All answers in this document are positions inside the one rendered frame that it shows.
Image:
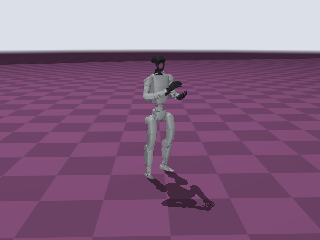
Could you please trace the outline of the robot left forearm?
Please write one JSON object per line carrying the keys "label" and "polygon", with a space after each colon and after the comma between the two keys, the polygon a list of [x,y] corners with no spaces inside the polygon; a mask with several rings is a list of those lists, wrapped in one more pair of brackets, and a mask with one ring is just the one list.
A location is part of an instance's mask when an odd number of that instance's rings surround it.
{"label": "robot left forearm", "polygon": [[180,95],[180,94],[176,92],[176,93],[173,94],[173,98],[176,99],[176,100],[178,100],[177,97],[178,97],[179,95]]}

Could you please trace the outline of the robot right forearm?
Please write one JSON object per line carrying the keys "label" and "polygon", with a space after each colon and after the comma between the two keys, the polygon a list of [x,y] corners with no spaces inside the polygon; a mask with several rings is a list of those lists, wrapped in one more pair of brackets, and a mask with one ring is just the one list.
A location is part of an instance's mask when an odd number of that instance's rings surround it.
{"label": "robot right forearm", "polygon": [[160,91],[160,92],[157,92],[157,93],[147,93],[144,95],[144,98],[146,100],[150,100],[152,99],[153,101],[156,100],[156,99],[160,99],[160,98],[164,98],[164,97],[167,97],[165,96],[165,94],[167,93],[168,91],[165,89],[164,91]]}

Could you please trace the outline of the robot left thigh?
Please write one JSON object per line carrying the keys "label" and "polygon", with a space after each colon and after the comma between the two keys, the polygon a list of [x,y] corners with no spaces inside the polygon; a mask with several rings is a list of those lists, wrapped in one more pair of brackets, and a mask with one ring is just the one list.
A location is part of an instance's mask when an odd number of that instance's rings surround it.
{"label": "robot left thigh", "polygon": [[166,132],[166,139],[162,141],[162,145],[164,148],[170,147],[170,145],[174,141],[176,125],[175,125],[175,118],[174,115],[166,112],[166,118],[163,119],[166,122],[165,132]]}

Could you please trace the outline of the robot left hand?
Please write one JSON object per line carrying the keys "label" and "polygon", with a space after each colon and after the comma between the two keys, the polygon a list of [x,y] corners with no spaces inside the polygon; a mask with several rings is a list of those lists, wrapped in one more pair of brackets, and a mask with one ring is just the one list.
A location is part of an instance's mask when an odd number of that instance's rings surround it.
{"label": "robot left hand", "polygon": [[[184,91],[184,92],[185,92],[185,91]],[[184,94],[184,93],[183,93],[183,94],[180,94],[180,95],[177,97],[177,99],[178,99],[178,100],[183,100],[183,99],[186,97],[187,93],[188,93],[188,91],[186,91],[185,94]]]}

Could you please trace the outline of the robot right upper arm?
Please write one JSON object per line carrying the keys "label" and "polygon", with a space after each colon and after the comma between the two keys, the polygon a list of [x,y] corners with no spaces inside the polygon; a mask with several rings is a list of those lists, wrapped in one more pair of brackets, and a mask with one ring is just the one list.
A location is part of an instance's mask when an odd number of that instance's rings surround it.
{"label": "robot right upper arm", "polygon": [[145,94],[149,94],[149,92],[151,91],[151,84],[153,84],[154,80],[153,77],[148,77],[146,78],[143,83],[144,83],[144,90],[143,90],[143,99],[146,102],[150,102],[152,99],[145,99],[144,96]]}

